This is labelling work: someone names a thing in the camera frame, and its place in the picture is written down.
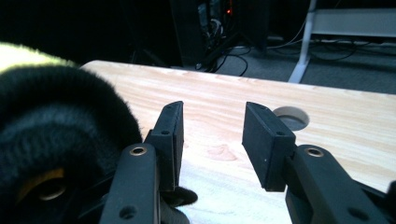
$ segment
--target cable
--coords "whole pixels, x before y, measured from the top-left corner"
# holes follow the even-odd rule
[[[282,54],[282,55],[297,55],[297,54],[300,54],[300,52],[301,52],[300,49],[294,49],[294,50],[295,50],[294,52],[286,53],[286,52],[282,52],[280,49],[272,49],[272,51],[274,51],[278,54]]]
[[[314,40],[313,46],[311,46],[311,47],[312,48],[324,47],[327,51],[331,51],[331,52],[340,52],[340,51],[346,51],[346,50],[351,49],[351,47],[347,46],[347,44],[340,44],[339,43],[340,41],[342,41],[342,40],[335,40],[333,42],[324,43],[322,39],[320,39],[319,41]],[[348,41],[350,42],[350,44],[352,46],[352,50],[357,47],[354,44],[353,40],[348,40]]]
[[[303,41],[302,39],[297,40],[297,41],[294,41],[294,40],[298,37],[298,35],[300,34],[300,32],[303,30],[303,28],[304,28],[304,26],[305,26],[305,23],[306,23],[306,19],[304,20],[303,25],[301,25],[300,30],[297,32],[297,35],[295,35],[294,38],[293,38],[291,41],[289,41],[289,42],[286,43],[286,44],[279,45],[279,46],[270,46],[270,47],[267,47],[267,49],[280,49],[280,48],[283,48],[283,47],[286,47],[286,46],[289,46],[289,45],[294,45],[294,44],[296,44],[296,43],[299,43],[299,42]]]
[[[224,28],[219,20],[211,19],[209,26],[210,29],[208,30],[210,32],[203,32],[205,39],[205,54],[219,45],[224,34]]]
[[[330,49],[329,49],[329,46],[334,45],[334,44],[336,44],[337,42],[338,42],[338,41],[335,41],[335,42],[330,43],[330,44],[324,44],[324,43],[320,40],[318,43],[319,43],[321,46],[324,46],[325,49],[330,50]],[[311,54],[313,57],[315,57],[315,58],[317,58],[317,59],[320,59],[320,60],[322,60],[322,61],[333,61],[333,62],[334,62],[334,61],[340,61],[340,60],[349,58],[350,56],[352,56],[352,55],[357,51],[358,48],[357,48],[357,46],[355,45],[354,41],[350,40],[350,43],[351,43],[350,46],[353,47],[352,49],[351,49],[351,48],[339,49],[339,48],[340,48],[340,45],[339,45],[339,44],[336,45],[336,47],[338,48],[337,52],[345,51],[345,50],[351,50],[351,51],[348,53],[348,55],[342,56],[342,57],[339,57],[339,58],[334,58],[334,59],[322,58],[322,57],[319,57],[317,54],[315,54],[315,53],[312,52],[312,51],[310,51],[310,54]]]
[[[342,0],[338,0],[338,2],[335,4],[334,8],[338,8],[338,5],[340,5]]]
[[[239,53],[239,54],[231,54],[230,52],[231,52],[233,49],[247,49],[247,51],[246,51],[246,52],[243,52],[243,53]],[[247,47],[247,46],[236,46],[236,47],[228,48],[228,49],[226,49],[224,52],[227,52],[227,53],[224,54],[224,58],[223,58],[222,62],[219,64],[219,66],[218,66],[216,69],[213,70],[213,73],[216,73],[216,72],[219,71],[219,69],[220,69],[220,68],[225,64],[225,62],[227,61],[227,58],[228,58],[228,57],[235,57],[235,58],[238,58],[238,59],[240,59],[241,61],[243,61],[244,64],[245,64],[244,70],[242,71],[241,74],[238,75],[239,77],[243,76],[243,75],[246,73],[246,71],[248,70],[248,61],[247,61],[246,59],[244,59],[243,57],[241,57],[241,55],[246,55],[246,54],[250,53],[250,52],[251,52],[251,47]]]
[[[335,40],[333,43],[337,43],[343,41],[341,40]],[[375,54],[375,55],[384,55],[384,56],[396,56],[395,53],[387,53],[387,52],[383,52],[383,51],[378,51],[378,50],[372,50],[372,49],[364,49],[363,47],[370,47],[369,45],[374,44],[373,42],[366,42],[363,44],[357,44],[356,40],[352,39],[350,40],[352,43],[352,47],[353,48],[357,48],[357,51],[359,52],[363,52],[363,53],[369,53],[369,54]]]
[[[215,73],[215,69],[218,67],[218,61],[214,60],[212,64],[208,68],[206,68],[205,72],[206,73]]]

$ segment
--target black cable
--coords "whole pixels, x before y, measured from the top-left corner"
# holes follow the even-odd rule
[[[300,48],[296,48],[294,50],[295,50],[294,52],[284,52],[284,51],[281,50],[281,48],[272,49],[272,51],[274,51],[274,52],[276,52],[278,54],[282,54],[282,55],[297,55],[297,54],[300,54],[300,52],[301,52]]]
[[[341,1],[342,0],[338,0],[338,2],[335,4],[334,8],[337,8],[338,5],[341,3]],[[294,40],[298,37],[300,32],[303,30],[303,28],[305,27],[305,24],[306,24],[306,19],[304,20],[303,24],[301,25],[300,30],[297,32],[297,34],[294,36],[294,38],[291,41],[289,41],[288,43],[283,44],[283,45],[279,45],[279,46],[269,46],[269,47],[267,47],[267,49],[281,49],[281,48],[284,48],[286,46],[294,45],[294,44],[297,44],[297,43],[303,41],[302,39],[296,40],[296,41],[294,41]]]
[[[331,44],[320,44],[321,46],[323,46],[327,51],[329,52],[336,52],[336,53],[340,53],[340,52],[345,52],[345,51],[356,51],[357,46],[354,44],[354,42],[351,42],[350,45],[348,44],[337,44],[335,43],[331,43]]]
[[[335,40],[333,43],[338,43],[340,41],[344,41],[343,39],[340,40]],[[367,42],[367,43],[363,43],[363,44],[356,44],[356,40],[349,40],[351,41],[351,45],[344,45],[343,47],[345,48],[357,48],[357,51],[359,52],[364,52],[364,53],[370,53],[370,54],[374,54],[374,55],[384,55],[384,56],[396,56],[395,53],[387,53],[387,52],[383,52],[383,51],[378,51],[378,50],[372,50],[372,49],[363,49],[363,47],[368,47],[369,45],[373,44],[372,42]]]
[[[205,72],[206,73],[215,73],[214,71],[215,71],[215,69],[217,69],[217,67],[218,67],[218,61],[214,60],[212,62],[212,64],[210,64],[210,66],[208,68],[206,68]]]
[[[322,46],[324,46],[325,49],[329,50],[329,48],[327,48],[327,47],[330,46],[329,44],[324,44],[324,45],[323,45],[323,42],[322,42],[322,41],[320,41],[319,44],[321,44]],[[338,49],[338,50],[337,50],[337,52],[345,51],[345,50],[350,50],[350,52],[348,53],[348,55],[343,56],[343,57],[340,57],[340,58],[334,58],[334,59],[322,58],[322,57],[319,57],[317,54],[315,54],[315,53],[312,52],[312,51],[310,51],[310,54],[311,54],[313,57],[315,57],[316,59],[320,59],[320,60],[322,60],[322,61],[332,61],[332,62],[334,62],[334,61],[340,61],[340,60],[349,58],[350,56],[352,56],[352,55],[357,51],[358,48],[357,48],[357,46],[354,44],[354,41],[351,41],[351,45],[350,45],[350,46],[352,46],[353,48],[352,48],[352,49],[347,48],[347,49]]]
[[[230,52],[231,52],[233,49],[247,49],[247,52],[243,52],[243,53],[239,53],[239,54],[231,54]],[[235,58],[238,58],[238,59],[240,59],[241,61],[243,61],[243,62],[245,63],[245,68],[244,68],[244,70],[242,71],[241,74],[238,75],[239,77],[243,76],[243,75],[246,73],[246,71],[248,70],[248,61],[247,61],[246,59],[244,59],[243,57],[241,57],[241,55],[246,55],[246,54],[250,53],[250,52],[251,52],[251,47],[247,47],[247,46],[237,46],[237,47],[228,48],[228,49],[225,50],[225,52],[227,52],[227,51],[228,51],[228,53],[224,54],[224,58],[223,58],[222,62],[219,64],[219,66],[218,66],[216,69],[213,70],[213,73],[216,73],[216,72],[219,71],[219,69],[220,69],[220,68],[225,64],[225,62],[227,61],[227,58],[228,58],[228,57],[235,57]]]

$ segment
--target light wood tabletop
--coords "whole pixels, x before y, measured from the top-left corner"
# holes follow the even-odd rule
[[[309,116],[296,144],[329,150],[348,174],[387,191],[396,179],[396,95],[95,61],[84,69],[114,85],[144,137],[162,108],[184,102],[180,186],[197,203],[181,208],[191,223],[290,223],[284,192],[261,189],[242,146],[246,102]]]

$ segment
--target computer tower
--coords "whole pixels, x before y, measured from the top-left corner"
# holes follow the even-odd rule
[[[269,0],[122,0],[137,63],[207,66],[240,40],[265,51]]]

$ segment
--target black knit fabric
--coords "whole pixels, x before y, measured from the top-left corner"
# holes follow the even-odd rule
[[[137,121],[101,78],[84,70],[26,67],[0,75],[0,216],[22,183],[64,168],[81,186],[114,171],[141,143]]]

